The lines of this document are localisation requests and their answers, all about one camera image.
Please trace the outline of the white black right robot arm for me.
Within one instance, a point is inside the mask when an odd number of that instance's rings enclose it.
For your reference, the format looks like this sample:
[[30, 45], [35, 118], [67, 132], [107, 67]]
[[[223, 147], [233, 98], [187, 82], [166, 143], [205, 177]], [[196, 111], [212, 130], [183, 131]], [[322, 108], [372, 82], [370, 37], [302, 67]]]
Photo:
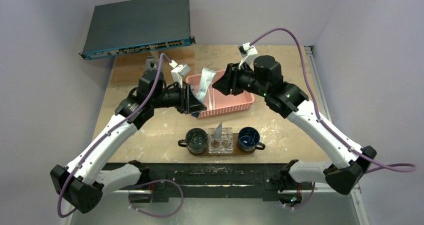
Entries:
[[372, 146], [362, 147], [335, 128], [319, 112], [297, 85], [284, 81], [282, 66], [273, 56], [261, 55], [253, 67], [229, 63], [224, 75], [212, 84], [221, 94], [249, 92], [264, 98], [274, 112], [303, 130], [330, 158], [322, 165], [300, 160], [290, 161], [280, 181], [288, 189], [299, 183], [325, 183], [342, 195], [348, 195], [368, 171], [377, 155]]

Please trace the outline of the pink plastic basket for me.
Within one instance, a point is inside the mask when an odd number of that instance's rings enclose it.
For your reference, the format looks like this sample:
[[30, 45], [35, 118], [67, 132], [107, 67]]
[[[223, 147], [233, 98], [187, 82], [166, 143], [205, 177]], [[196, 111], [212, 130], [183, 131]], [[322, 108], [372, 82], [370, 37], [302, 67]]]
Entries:
[[[215, 90], [215, 109], [209, 110], [208, 93], [210, 93], [212, 99], [213, 90]], [[194, 117], [202, 119], [206, 117], [241, 112], [248, 110], [254, 101], [254, 95], [249, 92], [244, 91], [238, 95], [225, 96], [210, 86], [204, 101], [204, 105], [207, 107], [207, 110], [197, 113], [197, 116]]]

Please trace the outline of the dark grey mug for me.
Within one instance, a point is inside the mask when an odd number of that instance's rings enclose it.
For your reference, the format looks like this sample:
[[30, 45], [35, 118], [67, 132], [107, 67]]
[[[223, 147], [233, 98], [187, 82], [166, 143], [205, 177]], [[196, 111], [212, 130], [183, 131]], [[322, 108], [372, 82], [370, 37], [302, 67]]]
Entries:
[[200, 155], [207, 150], [208, 134], [201, 128], [192, 128], [186, 133], [185, 139], [179, 140], [177, 144], [193, 154]]

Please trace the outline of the clear glass toothbrush holder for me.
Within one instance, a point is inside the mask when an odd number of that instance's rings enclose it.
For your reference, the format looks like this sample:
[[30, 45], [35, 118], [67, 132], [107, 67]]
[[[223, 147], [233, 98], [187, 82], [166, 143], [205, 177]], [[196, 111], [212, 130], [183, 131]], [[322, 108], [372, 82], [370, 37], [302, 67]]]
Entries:
[[214, 141], [214, 128], [207, 130], [208, 152], [212, 155], [229, 155], [234, 152], [233, 129], [231, 127], [222, 128], [221, 142]]

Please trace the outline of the oval wooden tray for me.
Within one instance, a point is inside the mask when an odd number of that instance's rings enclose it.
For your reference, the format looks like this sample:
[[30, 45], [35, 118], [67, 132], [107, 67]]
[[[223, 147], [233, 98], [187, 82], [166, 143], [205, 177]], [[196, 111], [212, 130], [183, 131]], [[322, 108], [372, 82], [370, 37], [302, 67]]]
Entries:
[[232, 133], [232, 138], [229, 139], [229, 136], [222, 140], [221, 145], [217, 145], [216, 142], [211, 142], [205, 145], [203, 153], [194, 152], [195, 149], [187, 146], [185, 140], [179, 140], [178, 145], [180, 147], [187, 148], [188, 152], [197, 157], [216, 157], [216, 156], [247, 156], [253, 154], [255, 151], [263, 151], [266, 148], [266, 145], [262, 142], [259, 142], [254, 149], [250, 151], [242, 150], [239, 147], [239, 134]]

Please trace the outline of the dark blue mug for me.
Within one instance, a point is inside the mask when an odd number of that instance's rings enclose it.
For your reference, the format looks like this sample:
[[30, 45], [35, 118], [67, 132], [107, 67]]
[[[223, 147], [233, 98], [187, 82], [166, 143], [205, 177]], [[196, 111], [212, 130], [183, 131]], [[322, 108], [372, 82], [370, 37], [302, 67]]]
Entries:
[[264, 150], [266, 145], [260, 142], [260, 139], [260, 133], [255, 128], [244, 127], [238, 133], [237, 147], [245, 153], [250, 153], [254, 150]]

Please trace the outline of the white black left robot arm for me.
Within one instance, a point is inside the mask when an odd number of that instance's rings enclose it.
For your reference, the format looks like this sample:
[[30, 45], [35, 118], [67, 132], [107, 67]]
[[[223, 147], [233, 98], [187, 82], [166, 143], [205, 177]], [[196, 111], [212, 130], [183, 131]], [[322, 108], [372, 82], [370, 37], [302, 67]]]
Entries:
[[207, 109], [196, 98], [192, 85], [185, 82], [167, 85], [161, 71], [146, 71], [91, 144], [66, 166], [56, 165], [51, 170], [50, 176], [59, 194], [59, 216], [65, 217], [62, 200], [70, 203], [75, 211], [86, 214], [104, 195], [122, 188], [142, 190], [152, 184], [149, 167], [137, 160], [114, 170], [103, 172], [102, 169], [118, 148], [154, 116], [155, 109], [171, 107], [181, 114], [196, 115]]

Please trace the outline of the blue capped toothpaste tube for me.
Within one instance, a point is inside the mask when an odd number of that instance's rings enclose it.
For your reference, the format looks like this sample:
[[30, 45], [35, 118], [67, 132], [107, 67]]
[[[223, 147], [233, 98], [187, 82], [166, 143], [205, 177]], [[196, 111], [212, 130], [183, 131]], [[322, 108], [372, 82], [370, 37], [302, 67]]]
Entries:
[[202, 69], [199, 85], [195, 94], [195, 97], [201, 102], [202, 105], [204, 105], [206, 95], [211, 84], [213, 83], [216, 73], [217, 72], [215, 70], [206, 67]]

